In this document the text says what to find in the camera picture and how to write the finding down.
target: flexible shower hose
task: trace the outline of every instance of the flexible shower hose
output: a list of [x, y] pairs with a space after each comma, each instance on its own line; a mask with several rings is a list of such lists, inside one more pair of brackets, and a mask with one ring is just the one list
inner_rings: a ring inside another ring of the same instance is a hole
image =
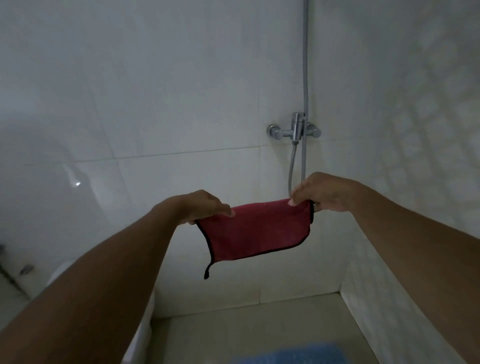
[[[301, 180], [305, 179], [307, 167], [307, 123], [308, 123], [308, 2], [303, 0], [303, 50], [302, 50], [302, 68], [303, 68], [303, 139], [301, 150]], [[288, 171], [288, 195], [292, 193], [293, 167], [295, 166], [295, 155], [297, 154], [298, 142], [292, 143], [292, 156], [290, 159], [290, 168]]]

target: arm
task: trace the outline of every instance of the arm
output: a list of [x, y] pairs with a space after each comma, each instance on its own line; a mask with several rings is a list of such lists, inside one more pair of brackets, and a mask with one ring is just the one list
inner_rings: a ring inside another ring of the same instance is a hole
[[292, 193], [350, 211], [413, 301], [468, 363], [480, 363], [480, 240], [352, 180], [314, 173]]
[[171, 197], [87, 252], [0, 333], [2, 363], [120, 363], [176, 227], [219, 213], [205, 191]]

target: white toilet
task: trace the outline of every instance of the white toilet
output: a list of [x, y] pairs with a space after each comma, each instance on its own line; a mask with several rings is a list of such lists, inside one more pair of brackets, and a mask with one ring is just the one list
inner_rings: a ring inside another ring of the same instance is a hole
[[[61, 266], [53, 272], [52, 276], [48, 280], [47, 286], [51, 284], [57, 277], [62, 274], [69, 266], [73, 264], [74, 260], [68, 260], [63, 262]], [[154, 296], [153, 293], [148, 300], [147, 308], [145, 309], [144, 316], [140, 321], [137, 332], [132, 339], [125, 355], [123, 356], [122, 364], [144, 364], [146, 357], [146, 349], [150, 338], [152, 336], [152, 329], [150, 328], [150, 319], [153, 314]]]

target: beige floor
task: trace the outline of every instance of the beige floor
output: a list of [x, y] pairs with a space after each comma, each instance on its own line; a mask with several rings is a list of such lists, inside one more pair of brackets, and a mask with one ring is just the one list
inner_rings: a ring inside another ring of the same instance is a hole
[[339, 294], [154, 320], [152, 328], [148, 364], [228, 363], [322, 342], [352, 364], [378, 363]]

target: blue mat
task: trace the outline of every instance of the blue mat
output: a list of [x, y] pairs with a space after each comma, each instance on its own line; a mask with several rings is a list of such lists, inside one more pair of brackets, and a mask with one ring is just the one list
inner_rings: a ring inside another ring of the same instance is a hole
[[348, 364], [343, 352], [332, 344], [311, 345], [304, 348], [277, 352], [242, 359], [236, 364]]

